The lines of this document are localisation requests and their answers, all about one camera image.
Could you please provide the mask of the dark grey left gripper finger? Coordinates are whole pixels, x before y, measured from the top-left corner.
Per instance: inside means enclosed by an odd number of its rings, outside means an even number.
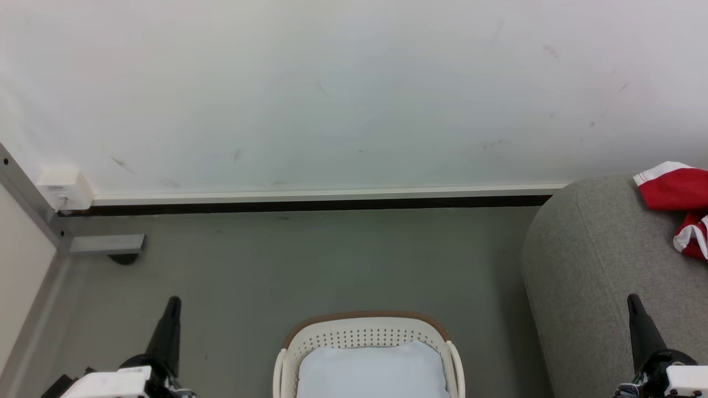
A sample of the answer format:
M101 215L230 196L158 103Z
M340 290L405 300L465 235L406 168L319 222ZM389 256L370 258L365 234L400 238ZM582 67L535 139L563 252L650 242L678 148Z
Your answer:
M181 305L179 297L169 298L145 352L152 363L172 378L179 377Z

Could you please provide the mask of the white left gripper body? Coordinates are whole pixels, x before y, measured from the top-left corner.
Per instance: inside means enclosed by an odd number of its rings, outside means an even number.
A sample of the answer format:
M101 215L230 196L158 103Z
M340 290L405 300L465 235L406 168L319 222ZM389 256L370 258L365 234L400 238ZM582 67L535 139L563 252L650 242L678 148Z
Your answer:
M134 356L113 372L88 372L61 388L59 397L185 397L165 361Z

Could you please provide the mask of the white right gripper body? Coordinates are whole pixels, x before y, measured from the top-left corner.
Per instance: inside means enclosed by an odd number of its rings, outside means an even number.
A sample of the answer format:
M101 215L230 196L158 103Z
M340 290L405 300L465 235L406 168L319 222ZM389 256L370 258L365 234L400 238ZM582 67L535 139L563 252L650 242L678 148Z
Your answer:
M631 387L639 397L706 397L706 391L707 366L674 349L650 354Z

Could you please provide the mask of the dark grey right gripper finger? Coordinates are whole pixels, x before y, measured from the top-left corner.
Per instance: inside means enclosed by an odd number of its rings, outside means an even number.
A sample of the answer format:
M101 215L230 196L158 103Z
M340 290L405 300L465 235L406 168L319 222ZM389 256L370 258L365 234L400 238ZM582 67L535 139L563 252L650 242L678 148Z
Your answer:
M639 372L655 351L665 350L667 346L645 310L639 295L635 293L628 295L627 306L634 372Z

